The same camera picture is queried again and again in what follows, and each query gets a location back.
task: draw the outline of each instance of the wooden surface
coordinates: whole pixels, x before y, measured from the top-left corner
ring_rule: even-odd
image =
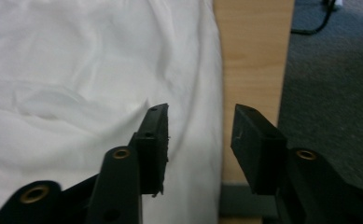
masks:
[[[230,149],[235,104],[277,124],[294,0],[214,0],[224,68],[223,181],[245,182]],[[255,224],[224,219],[220,224]]]

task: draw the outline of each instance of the white cloth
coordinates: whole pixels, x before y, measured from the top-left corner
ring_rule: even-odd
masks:
[[[216,223],[221,67],[211,0],[0,0],[0,207],[33,181],[96,174],[168,103],[164,195],[143,220]]]

